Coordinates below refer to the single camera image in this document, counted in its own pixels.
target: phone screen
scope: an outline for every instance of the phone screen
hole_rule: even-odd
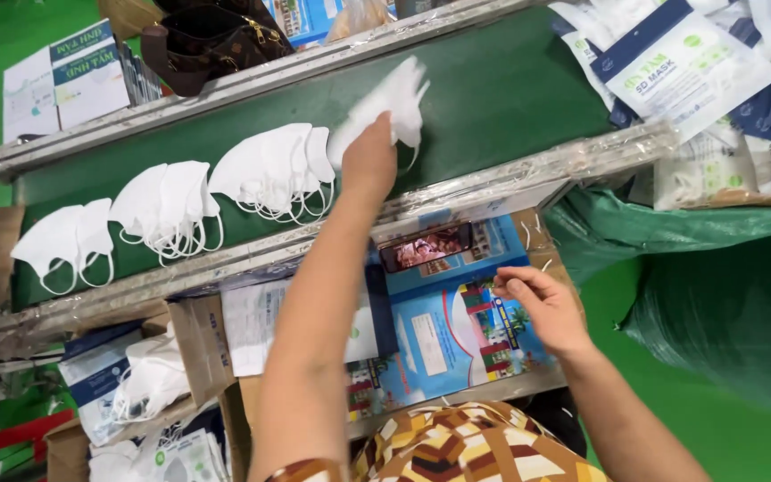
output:
[[[472,248],[472,224],[460,224],[380,250],[385,270],[396,273]]]

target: monogram handbag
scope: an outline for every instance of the monogram handbag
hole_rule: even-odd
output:
[[[206,82],[293,53],[261,0],[154,0],[169,13],[141,32],[145,63],[181,97]]]

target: brown patterned clothing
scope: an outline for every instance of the brown patterned clothing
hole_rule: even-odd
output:
[[[505,402],[424,407],[389,420],[348,470],[322,459],[267,482],[610,482]]]

